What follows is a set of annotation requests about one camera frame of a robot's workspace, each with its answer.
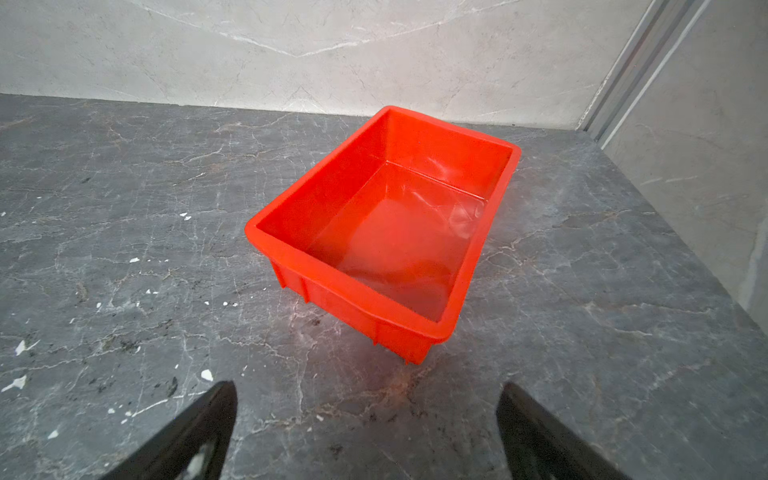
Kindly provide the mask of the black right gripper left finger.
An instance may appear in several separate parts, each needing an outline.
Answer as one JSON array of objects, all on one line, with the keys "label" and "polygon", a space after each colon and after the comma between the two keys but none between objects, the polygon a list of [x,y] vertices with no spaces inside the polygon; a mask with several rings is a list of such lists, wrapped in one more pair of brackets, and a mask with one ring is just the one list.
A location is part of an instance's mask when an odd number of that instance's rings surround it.
[{"label": "black right gripper left finger", "polygon": [[237,407],[235,383],[214,384],[104,477],[218,479],[234,430]]}]

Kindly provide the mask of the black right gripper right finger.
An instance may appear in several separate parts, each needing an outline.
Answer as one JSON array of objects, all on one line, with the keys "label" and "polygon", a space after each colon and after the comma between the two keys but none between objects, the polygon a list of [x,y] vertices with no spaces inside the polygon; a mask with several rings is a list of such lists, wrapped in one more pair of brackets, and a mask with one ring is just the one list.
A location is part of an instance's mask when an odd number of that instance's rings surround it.
[{"label": "black right gripper right finger", "polygon": [[628,477],[513,382],[503,387],[496,419],[514,479]]}]

